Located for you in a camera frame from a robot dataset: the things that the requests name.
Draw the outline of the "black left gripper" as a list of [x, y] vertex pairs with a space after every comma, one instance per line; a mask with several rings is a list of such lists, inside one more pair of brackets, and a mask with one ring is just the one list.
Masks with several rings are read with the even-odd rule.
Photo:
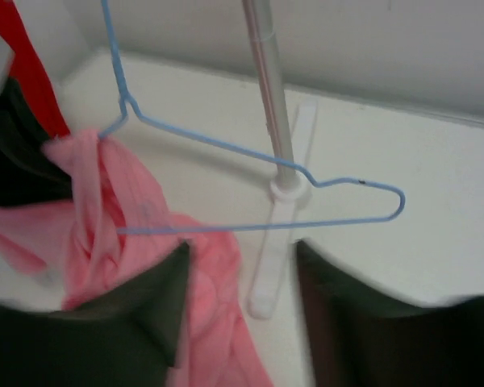
[[8, 78], [0, 93], [0, 206], [73, 197], [71, 177], [42, 152], [49, 140], [19, 83]]

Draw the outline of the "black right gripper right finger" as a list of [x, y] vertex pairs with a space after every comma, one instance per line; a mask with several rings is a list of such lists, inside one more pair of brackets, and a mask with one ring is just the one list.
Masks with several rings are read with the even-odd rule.
[[294, 249], [316, 385], [484, 386], [484, 295], [415, 306]]

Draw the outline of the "pink t shirt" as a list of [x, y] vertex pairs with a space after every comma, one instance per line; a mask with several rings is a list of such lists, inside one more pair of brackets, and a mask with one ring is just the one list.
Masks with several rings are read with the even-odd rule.
[[51, 140], [48, 159], [71, 176], [71, 200], [0, 208], [0, 252], [21, 273], [57, 269], [66, 309], [81, 305], [191, 245], [186, 319], [171, 386], [269, 386], [238, 299], [240, 249], [228, 231], [122, 235], [122, 227], [196, 227], [172, 212], [138, 158], [95, 131]]

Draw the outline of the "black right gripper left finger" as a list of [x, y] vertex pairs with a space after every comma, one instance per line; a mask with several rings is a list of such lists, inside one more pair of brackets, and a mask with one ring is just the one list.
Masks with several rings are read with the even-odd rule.
[[73, 310], [0, 302], [0, 386], [163, 386], [175, 366], [190, 246]]

